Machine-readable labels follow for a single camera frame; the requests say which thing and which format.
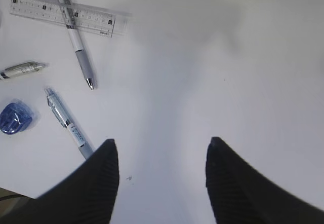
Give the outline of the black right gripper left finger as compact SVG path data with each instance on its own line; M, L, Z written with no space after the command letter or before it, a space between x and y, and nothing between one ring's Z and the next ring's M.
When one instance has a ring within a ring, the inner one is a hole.
M118 186L118 152L107 139L66 179L1 223L109 223Z

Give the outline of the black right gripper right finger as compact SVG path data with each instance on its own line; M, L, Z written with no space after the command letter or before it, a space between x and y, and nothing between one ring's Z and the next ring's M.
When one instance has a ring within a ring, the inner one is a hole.
M323 223L323 211L282 189L212 137L206 188L216 223Z

